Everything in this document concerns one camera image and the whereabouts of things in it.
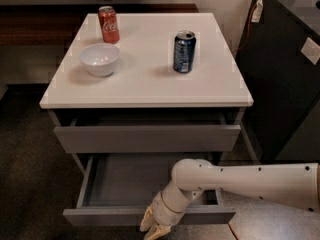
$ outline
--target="bowl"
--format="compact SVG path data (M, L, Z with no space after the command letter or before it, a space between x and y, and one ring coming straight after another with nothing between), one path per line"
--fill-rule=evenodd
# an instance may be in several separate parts
M119 55L119 48L113 44L98 43L84 48L79 60L90 74L109 76L117 67Z

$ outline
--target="white table top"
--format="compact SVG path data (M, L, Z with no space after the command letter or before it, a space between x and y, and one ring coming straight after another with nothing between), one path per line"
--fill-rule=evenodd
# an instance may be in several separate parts
M42 108L247 107L253 99L211 13L117 14L120 61L109 77L94 77L80 51L103 42L97 14L88 14L59 66ZM174 38L196 34L193 70L173 70Z

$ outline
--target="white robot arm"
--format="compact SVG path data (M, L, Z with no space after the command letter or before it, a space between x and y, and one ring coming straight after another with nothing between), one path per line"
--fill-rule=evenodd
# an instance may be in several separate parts
M319 173L317 163L220 167L184 159L175 164L172 180L147 208L140 230L149 230L145 240L168 234L190 204L205 190L215 189L319 213Z

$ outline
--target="can top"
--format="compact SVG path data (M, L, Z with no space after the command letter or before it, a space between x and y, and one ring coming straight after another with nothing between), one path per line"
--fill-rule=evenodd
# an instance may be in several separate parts
M102 6L99 8L99 12L114 12L112 6Z
M189 30L181 30L178 32L177 37L182 40L190 40L195 37L195 34Z

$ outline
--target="soda can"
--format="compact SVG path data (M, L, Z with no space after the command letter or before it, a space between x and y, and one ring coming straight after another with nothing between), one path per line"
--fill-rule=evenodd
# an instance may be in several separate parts
M119 41L120 35L117 25L117 15L112 6L103 6L99 8L99 22L103 41L115 44Z
M192 70L196 46L195 34L189 30L179 31L174 39L173 69L179 73Z

